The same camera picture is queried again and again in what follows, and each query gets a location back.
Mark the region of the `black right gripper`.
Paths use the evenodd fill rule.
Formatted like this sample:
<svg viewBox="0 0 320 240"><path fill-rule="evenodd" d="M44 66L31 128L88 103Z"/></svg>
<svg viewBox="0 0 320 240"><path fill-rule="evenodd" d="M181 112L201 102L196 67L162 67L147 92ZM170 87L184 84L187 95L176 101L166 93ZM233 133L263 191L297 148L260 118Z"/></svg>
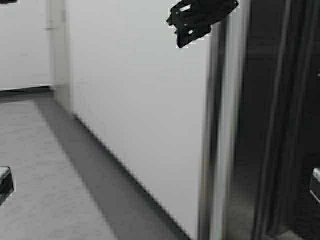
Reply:
<svg viewBox="0 0 320 240"><path fill-rule="evenodd" d="M237 0L181 0L170 9L166 22L176 28L176 44L182 49L208 35L239 5Z"/></svg>

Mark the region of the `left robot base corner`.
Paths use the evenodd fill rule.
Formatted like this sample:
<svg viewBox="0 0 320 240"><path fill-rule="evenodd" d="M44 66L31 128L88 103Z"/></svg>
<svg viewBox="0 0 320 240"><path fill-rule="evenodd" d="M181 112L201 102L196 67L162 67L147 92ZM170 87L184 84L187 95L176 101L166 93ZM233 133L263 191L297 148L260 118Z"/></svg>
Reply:
<svg viewBox="0 0 320 240"><path fill-rule="evenodd" d="M0 167L0 205L14 192L14 180L11 168L8 166Z"/></svg>

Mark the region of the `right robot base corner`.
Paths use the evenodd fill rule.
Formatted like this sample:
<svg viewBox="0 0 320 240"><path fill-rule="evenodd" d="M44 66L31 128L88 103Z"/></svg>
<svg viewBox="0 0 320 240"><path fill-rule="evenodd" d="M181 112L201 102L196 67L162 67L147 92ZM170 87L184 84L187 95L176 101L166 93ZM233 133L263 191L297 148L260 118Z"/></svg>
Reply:
<svg viewBox="0 0 320 240"><path fill-rule="evenodd" d="M310 177L309 191L313 198L319 203L320 202L320 169L315 168L312 171Z"/></svg>

